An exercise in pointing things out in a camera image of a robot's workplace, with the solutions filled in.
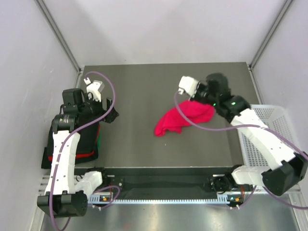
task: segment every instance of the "red stripe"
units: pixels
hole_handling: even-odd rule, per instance
[[[99,124],[98,130],[97,130],[97,135],[96,135],[95,144],[97,143],[98,136],[99,136],[99,134],[100,134],[100,128],[101,128],[101,125]],[[91,153],[87,153],[87,154],[76,154],[76,159],[89,157],[89,156],[92,156],[93,154],[94,154],[94,150],[93,150]],[[48,156],[48,160],[49,160],[49,161],[52,161],[52,156]]]

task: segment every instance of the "metal tabletop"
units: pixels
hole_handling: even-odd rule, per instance
[[[233,94],[258,103],[246,63],[86,66],[84,75],[89,71],[104,73],[113,82],[120,116],[112,124],[101,124],[99,158],[76,167],[225,167],[243,163],[235,130],[207,132],[189,127],[181,134],[167,132],[155,137],[154,128],[174,107],[173,95],[182,76],[202,80],[221,72],[228,77]],[[102,80],[97,75],[90,79]],[[112,96],[104,83],[103,99]],[[203,126],[222,128],[227,123],[214,115]]]
[[[66,231],[299,231],[293,211],[268,195],[254,195],[240,210],[224,206],[113,205],[101,212],[89,208],[84,217],[72,218]],[[66,220],[58,219],[59,226]],[[41,231],[53,230],[45,216]]]

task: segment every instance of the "red cloth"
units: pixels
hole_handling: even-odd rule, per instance
[[[192,122],[196,124],[209,122],[215,113],[213,106],[189,100],[180,103],[180,109],[184,115],[186,115]],[[190,124],[179,114],[177,109],[174,107],[159,120],[154,132],[155,136],[163,136],[166,130],[181,133],[181,128],[187,126],[190,126]]]

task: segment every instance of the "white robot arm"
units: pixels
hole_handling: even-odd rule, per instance
[[[182,77],[179,94],[184,93],[188,94],[191,100],[213,105],[216,112],[233,126],[258,126],[238,130],[258,148],[269,167],[233,167],[226,173],[225,178],[230,189],[238,185],[252,184],[265,186],[273,194],[282,195],[303,179],[308,162],[275,135],[264,130],[267,126],[250,109],[250,104],[241,96],[231,95],[227,78],[223,74],[211,74],[206,78],[206,82]]]
[[[60,148],[70,133],[105,114],[103,109],[101,92],[103,83],[101,81],[91,82],[85,79],[87,93],[81,89],[64,90],[61,106],[63,114],[58,114],[52,121],[53,136],[53,158],[51,174],[44,196],[39,196],[38,207],[47,215],[49,212],[49,196],[52,190],[52,179],[55,177],[53,187],[53,212],[54,217],[76,217],[85,215],[88,207],[88,199],[95,189],[103,183],[103,173],[100,168],[89,169],[83,179],[74,184],[74,169],[77,145],[80,139],[78,132],[74,133],[65,143],[62,151]],[[107,110],[112,103],[107,99]],[[102,120],[111,123],[119,114],[113,108]]]

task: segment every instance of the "metal frame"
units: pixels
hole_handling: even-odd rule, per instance
[[[44,216],[45,213],[36,205],[29,231],[40,231],[43,224]]]
[[[71,61],[73,67],[76,69],[78,73],[80,73],[81,68],[79,67],[74,55],[72,54],[70,48],[68,47],[61,31],[59,30],[55,20],[53,19],[51,13],[49,12],[45,2],[43,0],[34,0],[36,4],[38,5],[39,9],[43,13],[46,21],[48,22],[49,26],[51,27],[52,31],[54,32],[54,35],[58,39],[61,47],[63,48],[64,52],[66,53],[67,57]]]
[[[182,202],[210,203],[219,202],[219,195],[212,189],[209,178],[223,175],[229,167],[106,167],[99,168],[104,172],[103,184],[118,185],[121,193],[118,204],[157,201],[163,204]],[[75,168],[74,175],[83,176],[87,168]],[[42,179],[39,194],[44,194],[49,175]],[[244,185],[246,192],[253,187]],[[240,195],[240,189],[224,193],[226,198]]]
[[[252,59],[251,64],[249,65],[251,70],[253,70],[255,68],[257,62],[259,61],[259,59],[261,57],[261,55],[263,54],[264,50],[266,49],[266,47],[269,44],[271,38],[273,37],[274,33],[276,32],[278,26],[282,22],[283,18],[285,17],[288,9],[290,8],[290,6],[292,5],[293,2],[294,2],[294,0],[286,0],[284,2],[281,10],[279,11],[277,17],[275,18],[273,24],[270,27],[268,33],[266,34],[265,38],[263,39],[259,49],[257,50],[254,58]]]
[[[255,91],[256,91],[256,95],[257,95],[259,104],[264,104],[264,99],[263,99],[263,96],[262,96],[262,94],[261,94],[261,90],[260,90],[258,81],[257,81],[257,79],[256,79],[255,73],[254,73],[254,71],[250,68],[249,65],[247,65],[247,67],[248,67],[248,71],[249,71],[249,74],[250,74],[252,83],[253,83],[254,88],[255,88]]]
[[[81,82],[81,78],[82,78],[82,75],[83,75],[83,70],[84,69],[81,69],[80,72],[78,73],[74,88],[80,87],[80,82]]]
[[[306,206],[301,191],[290,193],[289,197],[291,204],[302,207]],[[293,209],[293,212],[297,220],[299,229],[301,231],[306,231],[308,227],[308,210]]]

